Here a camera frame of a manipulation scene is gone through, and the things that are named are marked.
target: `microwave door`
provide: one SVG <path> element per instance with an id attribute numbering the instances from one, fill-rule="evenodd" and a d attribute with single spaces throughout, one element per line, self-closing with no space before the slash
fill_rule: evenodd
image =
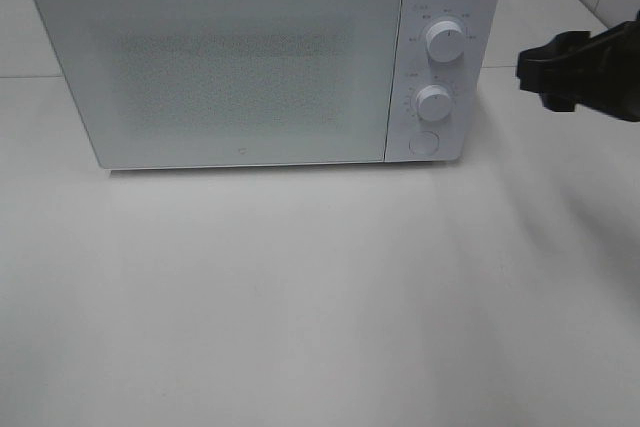
<path id="1" fill-rule="evenodd" d="M 401 0 L 37 0 L 109 169 L 382 161 Z"/>

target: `microwave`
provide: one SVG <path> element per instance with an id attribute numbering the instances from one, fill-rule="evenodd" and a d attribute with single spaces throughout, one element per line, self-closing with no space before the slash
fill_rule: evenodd
<path id="1" fill-rule="evenodd" d="M 105 169 L 454 160 L 497 0 L 34 0 Z"/>

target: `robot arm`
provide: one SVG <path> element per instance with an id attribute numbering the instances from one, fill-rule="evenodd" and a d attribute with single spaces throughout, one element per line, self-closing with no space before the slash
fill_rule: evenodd
<path id="1" fill-rule="evenodd" d="M 596 37 L 565 32 L 522 52 L 520 88 L 540 94 L 545 107 L 573 112 L 576 104 L 629 122 L 640 121 L 640 14 Z"/>

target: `timer knob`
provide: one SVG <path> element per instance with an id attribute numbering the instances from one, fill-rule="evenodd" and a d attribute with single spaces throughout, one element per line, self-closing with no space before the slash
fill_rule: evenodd
<path id="1" fill-rule="evenodd" d="M 425 87 L 416 96 L 416 110 L 422 120 L 438 122 L 451 113 L 453 100 L 440 85 Z"/>
<path id="2" fill-rule="evenodd" d="M 464 52 L 464 28 L 457 20 L 439 20 L 427 30 L 427 52 L 437 62 L 452 62 Z"/>

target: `white table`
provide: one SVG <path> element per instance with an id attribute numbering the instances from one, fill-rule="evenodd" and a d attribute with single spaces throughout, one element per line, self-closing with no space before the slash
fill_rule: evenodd
<path id="1" fill-rule="evenodd" d="M 501 0 L 460 162 L 111 174 L 0 0 L 0 425 L 640 424 L 640 127 L 546 111 Z"/>

